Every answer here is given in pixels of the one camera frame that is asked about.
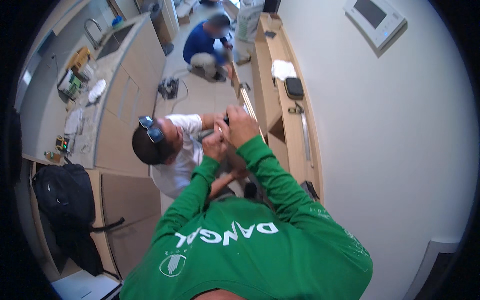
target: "black backpack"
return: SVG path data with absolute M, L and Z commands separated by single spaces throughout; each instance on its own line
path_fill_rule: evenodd
M 91 232 L 110 230 L 125 219 L 93 228 L 95 202 L 90 177 L 81 165 L 46 166 L 33 177 L 38 208 L 46 215 L 63 255 L 70 257 L 80 268 L 93 276 L 103 272 L 100 254 Z

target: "hand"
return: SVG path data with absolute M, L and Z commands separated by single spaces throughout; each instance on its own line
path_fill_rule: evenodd
M 232 175 L 233 179 L 244 179 L 248 176 L 249 172 L 247 169 L 233 169 L 230 174 Z
M 232 69 L 232 66 L 226 65 L 226 66 L 225 66 L 225 69 L 227 69 L 227 71 L 228 71 L 228 77 L 229 77 L 230 79 L 232 79 L 232 77 L 233 77 L 233 69 Z
M 215 122 L 214 129 L 216 133 L 222 134 L 235 148 L 242 147 L 243 144 L 260 134 L 257 121 L 250 117 L 242 107 L 229 105 L 227 115 L 230 126 L 223 120 L 219 120 Z
M 204 155 L 221 162 L 227 155 L 227 143 L 220 132 L 215 132 L 204 138 L 202 142 Z
M 223 48 L 227 48 L 227 49 L 230 49 L 232 50 L 233 49 L 233 45 L 229 42 L 225 42 L 223 43 Z

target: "faucet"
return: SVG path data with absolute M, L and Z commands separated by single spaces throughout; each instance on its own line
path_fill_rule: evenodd
M 93 23 L 95 23 L 95 25 L 97 26 L 97 28 L 100 30 L 100 32 L 102 32 L 102 28 L 100 27 L 100 25 L 98 24 L 98 22 L 94 19 L 87 19 L 84 23 L 84 28 L 85 28 L 85 32 L 87 32 L 87 35 L 88 37 L 90 38 L 90 41 L 92 42 L 93 44 L 93 49 L 95 50 L 98 50 L 98 48 L 100 48 L 100 44 L 95 41 L 95 39 L 93 38 L 93 36 L 91 35 L 91 33 L 88 31 L 88 28 L 87 28 L 87 24 L 88 24 L 88 21 L 92 21 Z

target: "sunglasses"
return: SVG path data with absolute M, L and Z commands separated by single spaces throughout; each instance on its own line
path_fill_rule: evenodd
M 152 127 L 154 123 L 151 117 L 149 116 L 139 117 L 138 121 L 140 122 L 140 125 L 143 128 L 147 129 L 148 137 L 154 144 L 159 143 L 163 139 L 165 139 L 163 132 L 159 128 Z

